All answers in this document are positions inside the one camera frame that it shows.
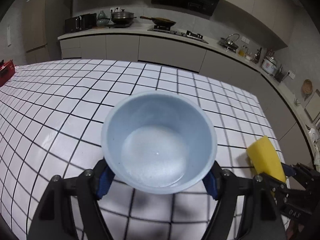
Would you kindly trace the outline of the yellow sponge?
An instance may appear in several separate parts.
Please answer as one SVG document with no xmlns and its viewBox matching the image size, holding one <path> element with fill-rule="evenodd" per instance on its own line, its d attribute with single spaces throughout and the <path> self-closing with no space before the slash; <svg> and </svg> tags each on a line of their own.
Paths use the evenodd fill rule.
<svg viewBox="0 0 320 240">
<path fill-rule="evenodd" d="M 277 152 L 267 136 L 252 143 L 246 150 L 257 174 L 265 173 L 282 183 L 286 176 Z"/>
</svg>

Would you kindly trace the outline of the blue white paper cup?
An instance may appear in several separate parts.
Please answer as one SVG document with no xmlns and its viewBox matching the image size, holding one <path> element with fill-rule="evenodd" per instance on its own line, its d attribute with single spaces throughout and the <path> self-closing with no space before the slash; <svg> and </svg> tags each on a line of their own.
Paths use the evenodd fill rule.
<svg viewBox="0 0 320 240">
<path fill-rule="evenodd" d="M 148 91 L 110 110 L 101 129 L 101 148 L 109 168 L 127 185 L 174 194 L 209 173 L 217 135 L 196 103 L 171 92 Z"/>
</svg>

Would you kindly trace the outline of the white cutting board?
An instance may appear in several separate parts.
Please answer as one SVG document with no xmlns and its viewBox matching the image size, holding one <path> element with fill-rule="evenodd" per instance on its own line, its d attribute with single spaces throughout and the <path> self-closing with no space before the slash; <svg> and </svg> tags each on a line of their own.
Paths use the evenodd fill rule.
<svg viewBox="0 0 320 240">
<path fill-rule="evenodd" d="M 319 116 L 319 113 L 320 113 L 320 93 L 318 89 L 315 91 L 315 93 L 311 97 L 304 111 L 306 112 L 311 122 L 314 122 L 315 120 L 317 120 L 317 117 Z"/>
</svg>

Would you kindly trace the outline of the woven bamboo basket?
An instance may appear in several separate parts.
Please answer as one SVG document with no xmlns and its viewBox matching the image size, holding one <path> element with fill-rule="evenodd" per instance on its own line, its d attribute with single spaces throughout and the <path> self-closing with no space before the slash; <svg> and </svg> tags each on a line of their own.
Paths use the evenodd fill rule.
<svg viewBox="0 0 320 240">
<path fill-rule="evenodd" d="M 313 91 L 312 81 L 309 79 L 304 80 L 304 82 L 302 84 L 302 93 L 305 96 L 308 96 L 308 95 L 312 94 L 312 91 Z"/>
</svg>

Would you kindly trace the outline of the black utensil holder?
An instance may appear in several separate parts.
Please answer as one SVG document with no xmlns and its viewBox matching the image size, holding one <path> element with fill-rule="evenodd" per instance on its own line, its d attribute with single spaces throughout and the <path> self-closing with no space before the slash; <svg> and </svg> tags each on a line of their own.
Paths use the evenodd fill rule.
<svg viewBox="0 0 320 240">
<path fill-rule="evenodd" d="M 274 75 L 274 79 L 277 82 L 281 83 L 288 75 L 289 75 L 288 72 L 283 70 L 283 66 L 280 65 L 279 68 L 277 69 L 277 72 Z"/>
</svg>

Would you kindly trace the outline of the white rice cooker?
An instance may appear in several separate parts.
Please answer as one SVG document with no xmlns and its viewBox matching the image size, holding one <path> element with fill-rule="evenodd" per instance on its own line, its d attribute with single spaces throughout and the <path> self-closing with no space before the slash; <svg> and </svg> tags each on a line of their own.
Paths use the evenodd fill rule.
<svg viewBox="0 0 320 240">
<path fill-rule="evenodd" d="M 265 56 L 261 65 L 262 69 L 268 74 L 274 76 L 277 72 L 277 61 L 273 56 Z"/>
</svg>

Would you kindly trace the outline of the dark glass bottle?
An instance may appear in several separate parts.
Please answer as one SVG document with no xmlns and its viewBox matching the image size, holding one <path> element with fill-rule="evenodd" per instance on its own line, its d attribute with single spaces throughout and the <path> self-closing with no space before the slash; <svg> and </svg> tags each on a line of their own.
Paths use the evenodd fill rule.
<svg viewBox="0 0 320 240">
<path fill-rule="evenodd" d="M 260 56 L 261 56 L 261 51 L 262 51 L 262 48 L 260 47 L 260 49 L 257 50 L 257 53 L 256 53 L 255 56 L 254 56 L 253 62 L 254 62 L 255 64 L 258 64 L 258 63 L 259 63 Z"/>
</svg>

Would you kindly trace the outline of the yellow liquid jar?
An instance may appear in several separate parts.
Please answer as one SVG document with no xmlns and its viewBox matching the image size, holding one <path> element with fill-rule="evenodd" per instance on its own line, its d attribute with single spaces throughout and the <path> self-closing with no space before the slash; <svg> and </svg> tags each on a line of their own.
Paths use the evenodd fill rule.
<svg viewBox="0 0 320 240">
<path fill-rule="evenodd" d="M 248 51 L 248 47 L 246 45 L 242 45 L 238 51 L 238 54 L 241 56 L 241 57 L 244 57 L 246 55 Z"/>
</svg>

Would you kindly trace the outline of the red metal box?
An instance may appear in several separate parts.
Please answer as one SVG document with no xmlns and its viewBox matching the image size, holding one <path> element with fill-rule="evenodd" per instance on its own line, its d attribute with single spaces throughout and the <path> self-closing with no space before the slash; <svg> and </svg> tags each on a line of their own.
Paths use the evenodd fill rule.
<svg viewBox="0 0 320 240">
<path fill-rule="evenodd" d="M 0 63 L 0 87 L 4 86 L 13 75 L 15 74 L 15 65 L 13 60 L 5 62 L 4 60 Z"/>
</svg>

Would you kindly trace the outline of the gas stove top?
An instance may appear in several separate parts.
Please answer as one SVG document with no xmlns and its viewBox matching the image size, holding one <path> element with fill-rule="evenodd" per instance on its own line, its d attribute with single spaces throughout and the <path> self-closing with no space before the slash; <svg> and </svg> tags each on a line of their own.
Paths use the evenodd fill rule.
<svg viewBox="0 0 320 240">
<path fill-rule="evenodd" d="M 208 44 L 208 42 L 203 39 L 202 35 L 193 34 L 190 31 L 186 31 L 184 33 L 184 32 L 175 31 L 175 30 L 162 30 L 162 29 L 155 29 L 155 28 L 150 28 L 150 29 L 148 29 L 148 31 L 155 31 L 158 33 L 166 33 L 166 34 L 176 35 L 176 36 L 185 37 L 185 38 L 189 38 L 192 40 L 196 40 L 196 41 Z"/>
</svg>

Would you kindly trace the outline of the black frying pan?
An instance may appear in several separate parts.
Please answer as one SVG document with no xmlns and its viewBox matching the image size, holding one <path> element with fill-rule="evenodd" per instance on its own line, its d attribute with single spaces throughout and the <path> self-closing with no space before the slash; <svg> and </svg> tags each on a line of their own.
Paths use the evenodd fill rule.
<svg viewBox="0 0 320 240">
<path fill-rule="evenodd" d="M 176 24 L 176 22 L 166 19 L 166 18 L 160 18 L 160 17 L 146 17 L 146 16 L 140 16 L 140 19 L 143 20 L 150 20 L 152 21 L 155 25 L 165 27 L 165 28 L 171 28 Z"/>
</svg>

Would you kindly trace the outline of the black microwave oven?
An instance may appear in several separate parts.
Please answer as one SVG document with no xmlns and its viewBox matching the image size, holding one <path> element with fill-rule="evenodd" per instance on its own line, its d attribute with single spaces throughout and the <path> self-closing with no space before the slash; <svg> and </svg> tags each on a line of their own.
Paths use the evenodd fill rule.
<svg viewBox="0 0 320 240">
<path fill-rule="evenodd" d="M 65 33 L 75 33 L 97 26 L 97 14 L 84 14 L 65 20 Z"/>
</svg>

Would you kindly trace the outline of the green ceramic jar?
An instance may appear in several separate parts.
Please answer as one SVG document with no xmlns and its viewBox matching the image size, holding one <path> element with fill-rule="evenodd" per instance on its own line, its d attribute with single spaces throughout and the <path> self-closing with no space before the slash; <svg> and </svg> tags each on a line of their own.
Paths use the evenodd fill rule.
<svg viewBox="0 0 320 240">
<path fill-rule="evenodd" d="M 97 16 L 97 27 L 104 27 L 108 24 L 108 18 L 103 10 L 101 10 Z"/>
</svg>

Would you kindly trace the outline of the beige refrigerator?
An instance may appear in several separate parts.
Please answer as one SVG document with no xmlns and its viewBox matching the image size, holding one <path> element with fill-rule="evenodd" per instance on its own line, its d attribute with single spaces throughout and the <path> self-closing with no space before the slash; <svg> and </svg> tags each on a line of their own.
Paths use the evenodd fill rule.
<svg viewBox="0 0 320 240">
<path fill-rule="evenodd" d="M 22 11 L 22 36 L 28 64 L 61 59 L 64 0 L 27 0 Z"/>
</svg>

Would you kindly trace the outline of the grey lidded pot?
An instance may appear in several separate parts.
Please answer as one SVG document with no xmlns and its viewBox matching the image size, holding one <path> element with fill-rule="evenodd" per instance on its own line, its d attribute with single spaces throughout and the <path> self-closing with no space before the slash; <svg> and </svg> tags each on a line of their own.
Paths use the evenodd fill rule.
<svg viewBox="0 0 320 240">
<path fill-rule="evenodd" d="M 117 27 L 130 26 L 134 19 L 134 13 L 125 11 L 124 9 L 121 9 L 121 11 L 114 11 L 111 14 L 111 21 Z"/>
</svg>

